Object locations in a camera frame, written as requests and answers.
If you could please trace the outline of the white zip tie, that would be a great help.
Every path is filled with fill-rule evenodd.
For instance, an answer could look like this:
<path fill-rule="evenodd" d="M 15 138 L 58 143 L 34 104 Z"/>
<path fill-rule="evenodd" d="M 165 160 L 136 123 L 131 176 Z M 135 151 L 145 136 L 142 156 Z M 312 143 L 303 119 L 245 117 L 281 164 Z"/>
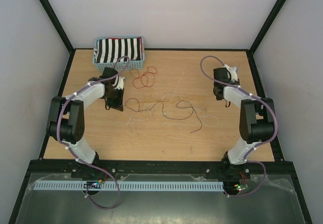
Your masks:
<path fill-rule="evenodd" d="M 176 92 L 177 92 L 177 89 L 178 89 L 178 87 L 180 86 L 180 83 L 181 83 L 181 81 L 182 81 L 182 79 L 183 79 L 184 74 L 185 74 L 185 71 L 183 71 L 183 73 L 182 73 L 182 75 L 181 75 L 181 77 L 180 77 L 180 79 L 179 79 L 179 81 L 178 81 L 178 83 L 177 83 L 177 85 L 176 85 L 176 88 L 175 88 L 174 92 L 172 93 L 172 97 L 171 97 L 171 99 L 170 99 L 170 101 L 169 101 L 169 102 L 172 102 L 172 100 L 173 100 L 173 98 L 174 98 L 174 96 L 175 96 L 175 94 L 176 94 Z"/>

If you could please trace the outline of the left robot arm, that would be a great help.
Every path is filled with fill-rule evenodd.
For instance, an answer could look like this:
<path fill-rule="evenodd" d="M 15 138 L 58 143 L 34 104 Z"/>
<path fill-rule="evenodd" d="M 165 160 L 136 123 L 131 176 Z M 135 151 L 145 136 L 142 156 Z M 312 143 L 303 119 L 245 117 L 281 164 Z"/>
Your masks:
<path fill-rule="evenodd" d="M 106 110 L 123 111 L 124 80 L 117 70 L 105 68 L 102 75 L 92 77 L 80 90 L 66 97 L 55 96 L 50 103 L 47 134 L 65 145 L 89 177 L 99 175 L 98 154 L 85 139 L 85 110 L 98 99 Z"/>

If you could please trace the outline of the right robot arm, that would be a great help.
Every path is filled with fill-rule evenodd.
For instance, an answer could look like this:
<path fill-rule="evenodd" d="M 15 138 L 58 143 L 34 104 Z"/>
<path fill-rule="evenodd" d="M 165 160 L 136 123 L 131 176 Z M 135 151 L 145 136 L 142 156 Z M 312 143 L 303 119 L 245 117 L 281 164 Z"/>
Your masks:
<path fill-rule="evenodd" d="M 238 173 L 238 165 L 277 134 L 277 118 L 271 98 L 259 98 L 240 86 L 236 68 L 223 66 L 213 69 L 213 93 L 217 100 L 225 100 L 240 109 L 240 137 L 235 146 L 226 153 L 228 159 L 221 165 L 221 173 L 232 178 Z"/>

